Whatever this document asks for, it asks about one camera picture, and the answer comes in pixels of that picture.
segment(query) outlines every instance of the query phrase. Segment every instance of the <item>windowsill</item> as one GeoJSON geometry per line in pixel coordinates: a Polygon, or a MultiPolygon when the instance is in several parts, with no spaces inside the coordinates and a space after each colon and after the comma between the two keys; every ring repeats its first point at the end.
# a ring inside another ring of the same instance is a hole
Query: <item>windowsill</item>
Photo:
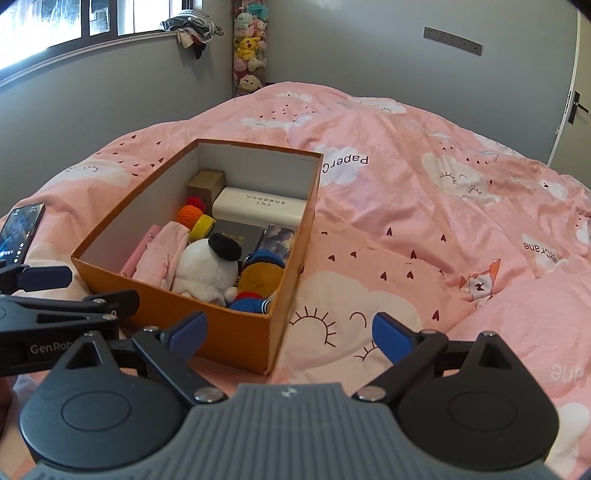
{"type": "Polygon", "coordinates": [[[139,40],[149,40],[151,38],[171,37],[173,35],[176,35],[176,32],[164,32],[164,31],[160,31],[160,30],[154,30],[151,32],[142,32],[142,33],[132,33],[132,34],[128,34],[128,35],[121,35],[113,40],[108,40],[105,42],[97,43],[95,45],[89,45],[87,47],[78,48],[77,50],[72,50],[67,53],[63,53],[63,54],[55,56],[53,58],[40,61],[39,63],[36,63],[35,65],[32,65],[30,67],[19,70],[18,72],[14,73],[13,75],[10,75],[10,76],[0,80],[0,88],[6,86],[7,84],[9,84],[19,78],[29,75],[30,73],[36,72],[37,70],[48,67],[49,65],[53,65],[54,63],[58,63],[60,61],[67,60],[72,57],[76,57],[78,55],[83,55],[85,53],[90,53],[95,50],[100,50],[102,48],[109,48],[109,47],[113,47],[115,45],[121,45],[124,43],[131,43],[131,42],[139,41],[139,40]]]}

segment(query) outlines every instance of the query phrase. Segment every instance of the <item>clothes pile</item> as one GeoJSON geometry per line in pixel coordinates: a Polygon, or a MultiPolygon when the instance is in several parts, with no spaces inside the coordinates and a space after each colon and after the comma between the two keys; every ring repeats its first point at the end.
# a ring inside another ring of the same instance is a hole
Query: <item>clothes pile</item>
{"type": "Polygon", "coordinates": [[[209,15],[198,10],[182,10],[178,15],[161,22],[160,29],[166,32],[175,31],[179,43],[184,48],[193,46],[195,58],[200,59],[207,44],[216,35],[223,35],[209,15]]]}

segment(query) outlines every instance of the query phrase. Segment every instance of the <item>window frame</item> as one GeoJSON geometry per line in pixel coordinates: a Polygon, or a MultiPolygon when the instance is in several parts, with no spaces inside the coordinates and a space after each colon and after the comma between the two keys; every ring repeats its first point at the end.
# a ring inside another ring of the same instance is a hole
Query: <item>window frame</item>
{"type": "MultiPolygon", "coordinates": [[[[182,8],[193,8],[193,0],[182,0],[182,8]]],[[[26,59],[22,59],[16,63],[4,67],[3,69],[0,69],[0,84],[4,80],[18,74],[23,70],[30,69],[39,63],[51,60],[67,53],[75,52],[76,50],[93,47],[100,45],[101,43],[117,40],[119,38],[132,38],[162,32],[162,30],[149,30],[145,32],[119,35],[119,0],[109,0],[108,32],[90,35],[90,0],[80,1],[80,24],[82,28],[82,35],[80,38],[75,38],[73,40],[47,47],[45,50],[39,53],[30,55],[26,59]]]]}

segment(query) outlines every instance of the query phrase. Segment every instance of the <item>door handle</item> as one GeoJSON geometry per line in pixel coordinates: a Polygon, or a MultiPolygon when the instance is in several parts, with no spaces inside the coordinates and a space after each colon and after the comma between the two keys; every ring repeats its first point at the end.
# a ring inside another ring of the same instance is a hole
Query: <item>door handle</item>
{"type": "Polygon", "coordinates": [[[570,114],[569,114],[569,123],[570,124],[574,123],[574,116],[577,114],[577,108],[580,108],[583,112],[589,113],[589,110],[586,109],[583,105],[581,105],[579,103],[580,97],[581,97],[581,94],[575,90],[574,95],[573,95],[573,106],[570,108],[570,114]]]}

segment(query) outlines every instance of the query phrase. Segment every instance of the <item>crocheted orange ball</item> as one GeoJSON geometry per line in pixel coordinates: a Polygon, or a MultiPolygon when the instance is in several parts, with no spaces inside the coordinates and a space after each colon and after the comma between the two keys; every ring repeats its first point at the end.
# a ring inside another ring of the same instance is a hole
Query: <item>crocheted orange ball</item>
{"type": "Polygon", "coordinates": [[[178,211],[177,222],[184,225],[189,230],[193,230],[197,220],[201,218],[203,212],[193,205],[185,205],[178,211]]]}

